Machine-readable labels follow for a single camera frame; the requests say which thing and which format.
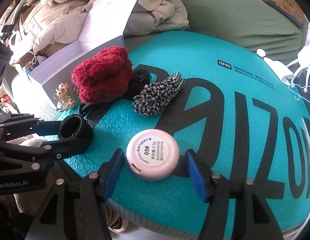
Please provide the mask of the white open gift box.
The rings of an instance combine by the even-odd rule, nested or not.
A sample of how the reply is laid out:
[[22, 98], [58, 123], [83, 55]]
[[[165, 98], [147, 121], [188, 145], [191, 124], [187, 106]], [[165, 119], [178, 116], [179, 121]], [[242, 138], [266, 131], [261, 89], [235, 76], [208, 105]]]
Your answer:
[[46, 103], [53, 108], [55, 90], [62, 82], [69, 85], [71, 71], [103, 48], [124, 46], [124, 29], [137, 0], [95, 0], [79, 38], [35, 68], [29, 78]]

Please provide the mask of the bear decorated hair clip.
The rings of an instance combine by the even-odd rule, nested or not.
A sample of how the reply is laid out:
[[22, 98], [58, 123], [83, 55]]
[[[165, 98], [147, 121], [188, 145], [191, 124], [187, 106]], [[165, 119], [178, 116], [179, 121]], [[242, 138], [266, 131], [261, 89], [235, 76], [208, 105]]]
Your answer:
[[67, 111], [77, 105], [78, 88], [71, 87], [68, 83], [62, 82], [55, 89], [54, 99], [58, 101], [57, 108], [60, 111]]

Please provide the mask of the black lace pearl hair bow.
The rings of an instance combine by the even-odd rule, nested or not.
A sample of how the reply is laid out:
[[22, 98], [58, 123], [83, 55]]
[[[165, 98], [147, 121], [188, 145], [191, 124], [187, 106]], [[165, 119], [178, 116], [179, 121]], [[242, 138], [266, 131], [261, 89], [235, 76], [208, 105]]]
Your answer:
[[150, 84], [151, 74], [141, 68], [133, 71], [133, 78], [128, 84], [127, 92], [123, 98], [132, 101], [136, 95], [139, 95], [146, 85]]

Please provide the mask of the black white gingham scrunchie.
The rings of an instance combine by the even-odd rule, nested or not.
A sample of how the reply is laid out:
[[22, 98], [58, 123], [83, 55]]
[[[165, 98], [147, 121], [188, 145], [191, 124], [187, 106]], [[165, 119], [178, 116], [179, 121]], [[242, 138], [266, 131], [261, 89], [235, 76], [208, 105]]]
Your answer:
[[157, 115], [179, 93], [185, 80], [179, 72], [160, 82], [145, 85], [132, 101], [133, 110], [145, 117]]

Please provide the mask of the beige puffer jacket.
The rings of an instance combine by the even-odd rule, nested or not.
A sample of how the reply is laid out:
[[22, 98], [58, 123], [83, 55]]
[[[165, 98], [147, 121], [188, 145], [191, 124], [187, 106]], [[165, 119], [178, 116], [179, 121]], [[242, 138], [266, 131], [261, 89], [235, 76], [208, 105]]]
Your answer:
[[[22, 14], [18, 29], [9, 39], [17, 58], [27, 53], [50, 57], [76, 41], [95, 0], [71, 0], [53, 5], [41, 0]], [[144, 36], [152, 32], [188, 27], [188, 12], [182, 0], [137, 0], [125, 36]]]

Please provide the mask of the red fluffy scrunchie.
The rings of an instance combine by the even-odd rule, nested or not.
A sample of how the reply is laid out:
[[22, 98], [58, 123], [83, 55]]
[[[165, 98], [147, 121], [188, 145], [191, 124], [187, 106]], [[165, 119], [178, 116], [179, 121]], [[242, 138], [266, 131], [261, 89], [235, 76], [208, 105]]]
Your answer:
[[79, 89], [81, 102], [90, 105], [123, 96], [132, 78], [128, 51], [119, 46], [102, 49], [71, 72], [71, 80]]

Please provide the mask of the teal bubble mailer bag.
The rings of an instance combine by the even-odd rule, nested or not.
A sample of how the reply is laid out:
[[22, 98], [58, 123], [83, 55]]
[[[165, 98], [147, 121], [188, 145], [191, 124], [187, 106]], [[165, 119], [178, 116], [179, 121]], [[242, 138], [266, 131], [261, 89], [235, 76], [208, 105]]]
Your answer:
[[152, 117], [135, 113], [125, 99], [107, 106], [105, 114], [93, 113], [94, 140], [85, 154], [66, 160], [72, 171], [84, 177], [117, 148], [125, 149], [138, 132], [161, 129], [174, 137], [181, 153], [193, 149], [214, 172], [261, 185], [282, 230], [305, 221], [310, 212], [310, 115], [262, 58], [189, 31], [160, 34], [129, 57], [154, 81], [180, 73], [183, 87]]

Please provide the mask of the black wide hair band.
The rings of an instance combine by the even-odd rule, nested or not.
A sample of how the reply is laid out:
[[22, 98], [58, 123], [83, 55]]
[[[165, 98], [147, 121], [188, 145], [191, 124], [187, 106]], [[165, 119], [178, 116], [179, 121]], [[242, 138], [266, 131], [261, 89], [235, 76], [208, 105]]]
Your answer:
[[79, 114], [67, 116], [60, 124], [58, 130], [60, 140], [84, 139], [88, 144], [93, 141], [93, 129]]

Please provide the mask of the green quilted bed cover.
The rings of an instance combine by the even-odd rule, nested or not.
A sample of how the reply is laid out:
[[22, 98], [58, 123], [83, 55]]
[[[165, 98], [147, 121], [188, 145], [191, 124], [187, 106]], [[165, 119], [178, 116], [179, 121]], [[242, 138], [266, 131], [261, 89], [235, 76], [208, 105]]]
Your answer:
[[182, 0], [189, 25], [183, 31], [212, 36], [272, 60], [289, 63], [304, 44], [302, 30], [260, 0]]

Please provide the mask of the black hair claw clip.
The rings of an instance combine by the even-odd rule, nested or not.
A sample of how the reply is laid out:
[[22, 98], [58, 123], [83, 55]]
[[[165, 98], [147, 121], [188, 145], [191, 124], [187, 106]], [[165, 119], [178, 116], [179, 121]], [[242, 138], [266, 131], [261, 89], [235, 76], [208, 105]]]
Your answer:
[[79, 114], [87, 120], [98, 123], [113, 104], [114, 102], [101, 102], [92, 105], [81, 103], [78, 110]]

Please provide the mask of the white clothes hanger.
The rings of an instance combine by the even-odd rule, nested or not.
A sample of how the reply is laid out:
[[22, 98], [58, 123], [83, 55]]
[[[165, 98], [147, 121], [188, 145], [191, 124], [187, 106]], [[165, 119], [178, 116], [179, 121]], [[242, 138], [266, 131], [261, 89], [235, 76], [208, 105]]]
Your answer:
[[[298, 87], [302, 89], [305, 95], [310, 96], [310, 23], [308, 24], [305, 45], [298, 52], [297, 58], [287, 65], [266, 57], [266, 52], [261, 48], [258, 48], [256, 53], [270, 67], [279, 80], [288, 86], [291, 92], [294, 88]], [[296, 83], [297, 78], [301, 74], [306, 75], [304, 85], [298, 85]]]

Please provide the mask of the pink round cosmetic compact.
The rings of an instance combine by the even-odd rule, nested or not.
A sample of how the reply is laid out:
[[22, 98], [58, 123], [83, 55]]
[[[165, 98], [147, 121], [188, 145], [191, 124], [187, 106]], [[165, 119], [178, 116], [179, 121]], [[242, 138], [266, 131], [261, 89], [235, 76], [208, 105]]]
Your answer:
[[141, 179], [163, 180], [175, 170], [179, 162], [179, 146], [169, 133], [146, 129], [128, 143], [126, 159], [130, 169]]

